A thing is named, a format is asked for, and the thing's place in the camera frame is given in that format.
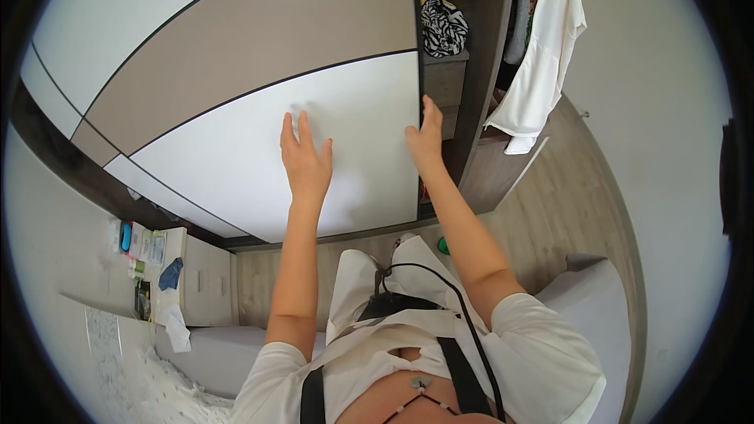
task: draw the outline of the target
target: necklace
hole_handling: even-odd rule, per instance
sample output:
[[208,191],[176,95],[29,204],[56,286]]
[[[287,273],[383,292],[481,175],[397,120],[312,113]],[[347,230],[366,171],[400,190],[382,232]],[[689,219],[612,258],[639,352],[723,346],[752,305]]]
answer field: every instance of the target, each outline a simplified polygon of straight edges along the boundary
[[405,410],[406,407],[410,403],[413,403],[414,401],[418,400],[419,398],[426,398],[426,399],[432,401],[433,403],[438,404],[442,409],[448,410],[448,412],[451,413],[453,416],[457,416],[458,413],[456,411],[450,409],[450,407],[447,404],[441,403],[438,400],[432,398],[431,396],[425,395],[425,391],[426,391],[427,387],[429,386],[429,384],[431,382],[432,382],[432,379],[429,378],[429,377],[427,377],[427,376],[418,376],[415,379],[411,380],[410,381],[411,387],[412,388],[416,388],[416,391],[418,391],[419,394],[417,396],[414,396],[413,398],[411,398],[403,406],[399,406],[398,409],[395,410],[395,412],[392,413],[391,416],[388,419],[385,419],[385,421],[382,424],[385,424],[386,422],[390,421],[391,419],[393,419],[398,414],[401,414],[403,412],[403,410]]

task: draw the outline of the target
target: wooden floor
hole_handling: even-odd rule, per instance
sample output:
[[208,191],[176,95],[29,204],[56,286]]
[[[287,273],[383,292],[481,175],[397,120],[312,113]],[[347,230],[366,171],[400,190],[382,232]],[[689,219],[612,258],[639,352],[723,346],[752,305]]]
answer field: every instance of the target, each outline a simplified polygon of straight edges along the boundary
[[[519,283],[536,294],[566,268],[569,252],[608,257],[626,290],[633,357],[624,405],[630,417],[644,368],[646,302],[633,228],[615,179],[588,128],[566,98],[550,117],[551,137],[514,190],[494,212],[479,218],[505,250]],[[452,261],[436,250],[443,235],[438,225],[413,232],[455,272]],[[387,264],[393,242],[403,232],[319,245],[317,328],[324,331],[338,259],[345,249],[359,249]],[[266,327],[279,250],[238,255],[240,323]]]

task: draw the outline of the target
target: bedside table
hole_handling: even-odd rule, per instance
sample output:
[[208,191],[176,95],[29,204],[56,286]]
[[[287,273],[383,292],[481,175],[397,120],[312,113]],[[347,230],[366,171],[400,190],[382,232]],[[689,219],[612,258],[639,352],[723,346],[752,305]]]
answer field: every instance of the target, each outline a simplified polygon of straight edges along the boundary
[[[151,287],[153,320],[167,325],[162,311],[177,304],[186,326],[237,326],[235,254],[189,236],[185,228],[163,232],[167,236],[163,267],[146,267],[145,271]],[[176,258],[183,259],[178,287],[160,291],[160,275]]]

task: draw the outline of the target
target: zebra print fabric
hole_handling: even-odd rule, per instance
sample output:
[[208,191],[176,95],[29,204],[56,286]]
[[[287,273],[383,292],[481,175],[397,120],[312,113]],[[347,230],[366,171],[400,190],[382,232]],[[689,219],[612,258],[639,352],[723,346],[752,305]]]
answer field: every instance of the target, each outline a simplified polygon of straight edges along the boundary
[[434,58],[457,55],[464,49],[468,24],[448,0],[419,0],[425,52]]

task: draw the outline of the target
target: pendant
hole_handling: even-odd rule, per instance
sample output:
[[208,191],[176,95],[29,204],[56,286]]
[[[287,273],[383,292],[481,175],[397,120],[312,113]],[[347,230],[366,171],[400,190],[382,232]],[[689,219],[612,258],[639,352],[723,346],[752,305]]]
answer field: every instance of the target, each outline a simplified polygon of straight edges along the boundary
[[432,382],[432,379],[428,376],[418,376],[415,379],[411,380],[410,385],[412,388],[423,388],[426,389],[429,384]]

